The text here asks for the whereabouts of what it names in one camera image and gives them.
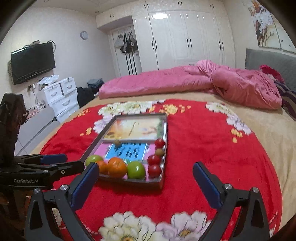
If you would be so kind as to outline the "orange mandarin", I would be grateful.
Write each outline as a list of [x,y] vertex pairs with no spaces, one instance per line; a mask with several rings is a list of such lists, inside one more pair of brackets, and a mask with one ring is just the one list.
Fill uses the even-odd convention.
[[103,160],[98,160],[98,161],[96,161],[96,164],[99,166],[99,173],[100,174],[103,174],[103,175],[108,174],[108,166],[107,166],[106,162],[104,162]]
[[109,159],[107,164],[108,175],[113,178],[123,178],[127,173],[125,162],[118,157]]

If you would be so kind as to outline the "cherry tomato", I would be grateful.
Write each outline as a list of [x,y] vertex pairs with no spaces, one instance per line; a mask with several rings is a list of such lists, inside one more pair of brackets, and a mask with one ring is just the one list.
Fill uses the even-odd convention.
[[159,165],[149,165],[148,167],[148,174],[149,178],[158,178],[160,174],[162,173],[162,170]]
[[165,141],[162,138],[155,140],[154,145],[156,149],[162,149],[165,146]]
[[152,165],[160,165],[161,163],[161,158],[160,156],[157,155],[151,155],[147,158],[147,163],[152,166]]

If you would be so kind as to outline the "brown longan fruit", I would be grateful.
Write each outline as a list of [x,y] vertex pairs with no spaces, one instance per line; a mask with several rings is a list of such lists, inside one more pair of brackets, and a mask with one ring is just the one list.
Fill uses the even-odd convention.
[[163,157],[164,154],[165,154],[165,151],[164,151],[163,149],[161,149],[161,148],[157,148],[157,149],[155,150],[154,154],[155,154],[156,156]]

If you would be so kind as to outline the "left green apple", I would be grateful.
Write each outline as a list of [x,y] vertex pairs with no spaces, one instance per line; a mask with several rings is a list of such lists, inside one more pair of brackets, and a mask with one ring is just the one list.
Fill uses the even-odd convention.
[[97,161],[103,161],[103,158],[99,155],[91,155],[85,160],[84,164],[85,166],[88,166],[91,162]]

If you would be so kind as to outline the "green apple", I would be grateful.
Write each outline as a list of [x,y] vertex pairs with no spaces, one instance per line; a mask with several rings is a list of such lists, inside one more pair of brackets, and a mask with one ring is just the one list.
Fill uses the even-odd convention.
[[97,161],[103,161],[103,158],[99,155],[91,155],[85,160],[84,164],[85,166],[88,166],[91,162]]
[[146,171],[144,165],[139,161],[132,161],[127,165],[127,176],[129,179],[144,179]]

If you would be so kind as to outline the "white drawer cabinet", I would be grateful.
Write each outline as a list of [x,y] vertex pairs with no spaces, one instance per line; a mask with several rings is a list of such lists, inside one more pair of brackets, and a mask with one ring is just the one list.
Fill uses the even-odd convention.
[[63,123],[79,110],[77,96],[75,80],[73,77],[68,77],[44,87],[37,93],[37,100],[43,101],[46,106],[52,108],[56,120]]

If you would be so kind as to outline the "black bag on floor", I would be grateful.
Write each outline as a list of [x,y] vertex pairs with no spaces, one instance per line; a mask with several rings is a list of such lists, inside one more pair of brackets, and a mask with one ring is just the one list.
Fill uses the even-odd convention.
[[77,88],[77,101],[79,104],[79,108],[82,108],[86,104],[88,104],[90,101],[95,99],[94,93],[91,88]]

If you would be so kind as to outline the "grey shallow tray box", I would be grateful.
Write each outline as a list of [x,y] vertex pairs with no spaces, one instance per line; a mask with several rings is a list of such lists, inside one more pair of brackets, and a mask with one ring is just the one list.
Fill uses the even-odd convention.
[[138,161],[145,168],[143,179],[130,179],[128,175],[120,179],[105,174],[100,174],[99,179],[162,188],[167,145],[162,146],[164,155],[160,160],[161,173],[158,177],[149,176],[147,159],[155,153],[158,139],[167,141],[167,134],[168,118],[165,113],[116,115],[87,148],[81,157],[81,161],[86,163],[87,158],[92,155],[101,156],[106,163],[113,157],[121,158],[127,165],[133,161]]

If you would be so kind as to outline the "right green apple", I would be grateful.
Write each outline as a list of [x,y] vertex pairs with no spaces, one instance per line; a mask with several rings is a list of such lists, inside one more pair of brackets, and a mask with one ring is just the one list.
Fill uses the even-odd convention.
[[144,165],[139,161],[132,161],[127,165],[127,176],[129,179],[144,179],[146,171]]

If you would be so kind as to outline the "folded clothes pile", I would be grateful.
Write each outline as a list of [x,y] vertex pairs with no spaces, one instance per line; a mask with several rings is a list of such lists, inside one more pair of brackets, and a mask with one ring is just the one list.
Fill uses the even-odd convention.
[[93,94],[96,94],[100,87],[102,87],[102,85],[104,85],[104,81],[102,78],[99,79],[90,79],[87,82],[88,88],[90,88],[93,92]]

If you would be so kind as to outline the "pink blue workbook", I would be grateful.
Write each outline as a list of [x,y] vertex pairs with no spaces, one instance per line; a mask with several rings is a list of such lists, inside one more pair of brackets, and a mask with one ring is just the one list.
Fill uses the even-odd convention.
[[99,155],[103,158],[104,162],[108,163],[110,158],[121,158],[126,165],[132,161],[141,162],[146,171],[146,176],[141,182],[149,182],[148,163],[147,158],[154,154],[156,148],[154,143],[122,143],[119,148],[116,148],[113,143],[102,142],[96,149],[93,150],[91,155]]

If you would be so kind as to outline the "sunflower cover book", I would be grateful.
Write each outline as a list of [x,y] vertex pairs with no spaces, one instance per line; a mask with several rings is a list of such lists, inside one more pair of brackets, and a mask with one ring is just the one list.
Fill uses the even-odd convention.
[[104,135],[105,140],[156,140],[163,136],[164,123],[160,117],[120,118]]

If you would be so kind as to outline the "cherry tomato in tray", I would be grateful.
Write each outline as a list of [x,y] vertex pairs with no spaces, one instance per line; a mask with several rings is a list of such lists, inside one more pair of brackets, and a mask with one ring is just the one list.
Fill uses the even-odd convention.
[[165,141],[162,138],[155,140],[154,145],[156,149],[162,149],[165,146]]

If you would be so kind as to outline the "striped dark pillow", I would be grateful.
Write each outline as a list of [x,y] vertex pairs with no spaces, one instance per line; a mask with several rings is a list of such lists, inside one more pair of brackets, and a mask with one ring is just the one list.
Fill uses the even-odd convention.
[[285,112],[295,119],[296,116],[296,95],[295,91],[288,88],[285,84],[274,81],[278,91],[281,95],[282,105],[281,107],[285,110]]

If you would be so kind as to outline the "pink quilt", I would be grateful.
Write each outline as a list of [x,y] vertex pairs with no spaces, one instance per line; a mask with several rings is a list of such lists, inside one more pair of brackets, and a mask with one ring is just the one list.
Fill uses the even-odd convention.
[[143,72],[106,82],[99,98],[115,98],[177,92],[209,92],[229,102],[250,108],[278,109],[281,95],[274,83],[259,70],[245,70],[200,60],[194,66]]

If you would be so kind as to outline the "red pillow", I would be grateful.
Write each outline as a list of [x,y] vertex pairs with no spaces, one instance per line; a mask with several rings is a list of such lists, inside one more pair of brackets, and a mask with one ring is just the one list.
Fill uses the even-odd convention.
[[284,78],[281,76],[281,74],[276,71],[275,69],[271,68],[270,66],[268,65],[261,65],[260,66],[260,70],[264,73],[264,74],[267,74],[267,75],[271,75],[273,76],[273,78],[280,82],[280,83],[283,83],[285,84],[285,80]]

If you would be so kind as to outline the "white wardrobe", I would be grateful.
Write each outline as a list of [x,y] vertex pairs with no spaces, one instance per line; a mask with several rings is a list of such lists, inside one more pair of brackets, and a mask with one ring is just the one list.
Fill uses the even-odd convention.
[[222,1],[132,1],[96,16],[100,30],[133,27],[143,72],[194,65],[235,67],[233,34]]

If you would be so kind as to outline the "grey headboard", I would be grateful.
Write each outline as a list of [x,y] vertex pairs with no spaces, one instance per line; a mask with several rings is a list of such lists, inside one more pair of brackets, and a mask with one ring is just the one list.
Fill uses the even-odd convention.
[[286,85],[295,91],[295,57],[271,51],[246,49],[245,68],[259,70],[261,65],[268,65],[281,74]]

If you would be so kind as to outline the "black wall television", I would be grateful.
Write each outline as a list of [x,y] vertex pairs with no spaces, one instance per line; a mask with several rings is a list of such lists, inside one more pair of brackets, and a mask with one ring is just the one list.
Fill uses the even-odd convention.
[[56,68],[52,42],[31,45],[11,53],[11,76],[14,85]]

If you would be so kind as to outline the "round wall clock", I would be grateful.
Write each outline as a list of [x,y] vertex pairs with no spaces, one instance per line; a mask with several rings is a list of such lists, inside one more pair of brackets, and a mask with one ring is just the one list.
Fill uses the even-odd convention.
[[83,40],[87,40],[87,39],[88,39],[88,33],[87,33],[86,31],[82,31],[82,32],[80,33],[80,37],[81,37],[81,39],[83,39]]

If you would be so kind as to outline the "flower wall painting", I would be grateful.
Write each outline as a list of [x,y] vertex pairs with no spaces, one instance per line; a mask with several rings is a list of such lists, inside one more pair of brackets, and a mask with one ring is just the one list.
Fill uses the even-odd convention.
[[276,17],[258,1],[246,3],[257,36],[259,47],[295,53],[295,46]]

